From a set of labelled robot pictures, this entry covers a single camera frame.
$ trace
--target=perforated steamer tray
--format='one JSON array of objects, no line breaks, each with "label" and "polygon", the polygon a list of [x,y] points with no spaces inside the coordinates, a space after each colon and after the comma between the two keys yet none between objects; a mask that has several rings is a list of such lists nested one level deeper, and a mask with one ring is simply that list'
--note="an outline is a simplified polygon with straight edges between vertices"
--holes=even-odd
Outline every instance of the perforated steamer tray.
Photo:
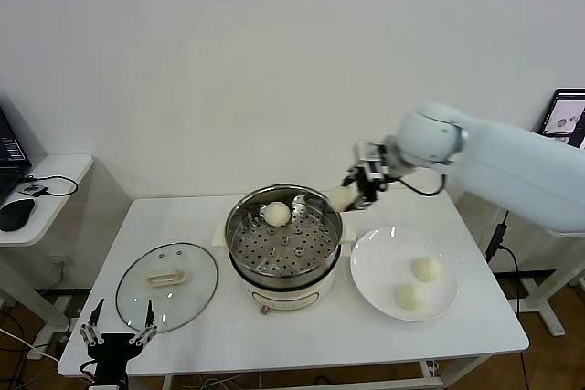
[{"label": "perforated steamer tray", "polygon": [[[292,213],[282,227],[264,220],[266,206],[285,203]],[[225,237],[232,263],[246,279],[268,289],[302,288],[326,275],[339,257],[341,216],[326,197],[308,187],[276,184],[232,209]]]}]

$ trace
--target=monitor screen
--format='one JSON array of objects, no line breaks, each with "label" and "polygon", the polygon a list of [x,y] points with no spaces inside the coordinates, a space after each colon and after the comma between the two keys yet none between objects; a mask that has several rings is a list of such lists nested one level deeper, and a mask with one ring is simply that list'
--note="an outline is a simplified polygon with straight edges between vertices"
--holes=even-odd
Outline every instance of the monitor screen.
[{"label": "monitor screen", "polygon": [[585,149],[585,89],[558,89],[539,134]]},{"label": "monitor screen", "polygon": [[6,116],[0,109],[0,165],[30,165],[22,146],[18,143]]}]

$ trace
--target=wooden floor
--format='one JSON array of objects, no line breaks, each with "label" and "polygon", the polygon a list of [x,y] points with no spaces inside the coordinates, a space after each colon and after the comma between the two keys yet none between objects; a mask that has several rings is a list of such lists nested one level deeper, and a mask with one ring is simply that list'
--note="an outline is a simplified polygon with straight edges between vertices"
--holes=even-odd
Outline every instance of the wooden floor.
[{"label": "wooden floor", "polygon": [[[500,284],[508,297],[515,297],[516,282],[514,280],[503,280]],[[72,306],[69,307],[68,314],[76,315],[76,309],[80,308],[83,302],[83,297],[76,297]],[[579,289],[565,287],[550,302],[565,326],[567,334],[564,337],[550,336],[537,314],[522,315],[522,324],[530,338],[530,348],[525,352],[530,388],[532,390],[585,389],[585,294]],[[41,326],[39,318],[22,306],[5,309],[5,311],[21,322],[27,340],[32,341]],[[17,327],[4,315],[0,316],[0,327],[12,333],[18,333]],[[21,347],[16,340],[3,334],[0,334],[0,346],[11,349]],[[50,346],[49,352],[54,353],[55,347]],[[12,376],[18,355],[19,353],[0,351],[0,379]],[[55,367],[56,364],[49,359],[27,361],[22,379],[27,382]],[[418,377],[420,371],[416,364],[276,371],[263,373],[261,385],[262,387],[312,385],[319,376],[324,376],[326,379],[319,378],[318,384],[327,384],[326,380],[340,384]],[[245,374],[235,381],[244,389],[258,388],[258,378],[257,373]],[[174,388],[197,388],[201,382],[199,376],[180,376],[175,379]],[[162,378],[141,378],[141,383],[144,388],[159,389]],[[86,387],[87,383],[78,379],[61,377],[54,370],[35,383],[27,385],[26,389],[81,390]],[[6,382],[0,382],[0,390],[7,388]],[[490,358],[453,385],[451,390],[522,390],[524,388],[520,355],[513,354]]]}]

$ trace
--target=computer mouse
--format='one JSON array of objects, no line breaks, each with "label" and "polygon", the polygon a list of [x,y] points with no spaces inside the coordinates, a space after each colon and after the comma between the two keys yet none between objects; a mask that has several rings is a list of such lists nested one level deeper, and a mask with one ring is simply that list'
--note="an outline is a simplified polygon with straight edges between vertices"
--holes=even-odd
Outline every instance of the computer mouse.
[{"label": "computer mouse", "polygon": [[35,200],[16,200],[0,209],[0,230],[12,232],[27,223]]}]

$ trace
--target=white shelf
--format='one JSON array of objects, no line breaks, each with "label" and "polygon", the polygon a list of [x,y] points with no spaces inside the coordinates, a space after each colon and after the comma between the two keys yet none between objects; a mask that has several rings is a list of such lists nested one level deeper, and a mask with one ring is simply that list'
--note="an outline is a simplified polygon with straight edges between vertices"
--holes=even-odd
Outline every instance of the white shelf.
[{"label": "white shelf", "polygon": [[[35,177],[63,175],[76,182],[80,182],[85,173],[91,168],[93,159],[86,154],[55,154],[38,158],[37,164],[27,173]],[[52,179],[43,181],[50,192],[64,193],[73,188],[70,182]],[[5,200],[5,204],[15,200],[31,198],[19,194],[16,190]],[[34,198],[35,207],[24,227],[14,232],[0,231],[0,247],[28,247],[36,244],[53,223],[63,206],[69,200],[68,196],[41,196]]]}]

